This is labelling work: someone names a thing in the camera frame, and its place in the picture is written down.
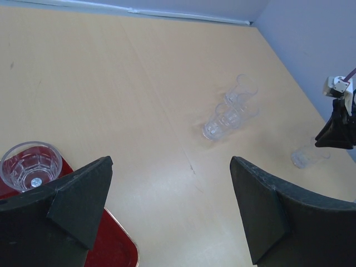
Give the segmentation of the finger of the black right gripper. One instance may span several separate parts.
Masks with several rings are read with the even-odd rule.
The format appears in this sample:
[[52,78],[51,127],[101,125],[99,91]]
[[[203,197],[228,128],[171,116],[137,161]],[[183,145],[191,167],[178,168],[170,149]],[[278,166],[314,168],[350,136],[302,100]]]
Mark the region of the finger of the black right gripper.
[[315,137],[316,147],[353,149],[353,112],[348,114],[344,100],[333,100],[333,112]]

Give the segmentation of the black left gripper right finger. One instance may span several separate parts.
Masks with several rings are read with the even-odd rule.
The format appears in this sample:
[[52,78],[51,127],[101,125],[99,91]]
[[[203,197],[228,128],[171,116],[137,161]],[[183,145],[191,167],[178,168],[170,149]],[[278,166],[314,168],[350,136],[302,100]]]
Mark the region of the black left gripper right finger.
[[255,266],[354,266],[355,203],[267,173],[242,157],[230,173]]

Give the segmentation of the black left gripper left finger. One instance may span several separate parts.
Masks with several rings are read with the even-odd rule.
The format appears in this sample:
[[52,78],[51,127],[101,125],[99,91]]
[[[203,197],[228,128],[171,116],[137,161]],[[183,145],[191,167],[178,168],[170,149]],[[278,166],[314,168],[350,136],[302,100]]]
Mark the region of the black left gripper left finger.
[[112,180],[101,157],[35,189],[1,200],[1,266],[84,266]]

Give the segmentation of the clear glass lone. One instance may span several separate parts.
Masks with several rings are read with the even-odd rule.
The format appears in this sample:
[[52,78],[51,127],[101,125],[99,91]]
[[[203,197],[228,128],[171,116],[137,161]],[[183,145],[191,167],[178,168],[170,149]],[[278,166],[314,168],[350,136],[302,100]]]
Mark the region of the clear glass lone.
[[315,143],[313,136],[308,143],[291,153],[290,158],[294,166],[299,169],[306,169],[330,158],[330,151],[326,148],[316,147]]

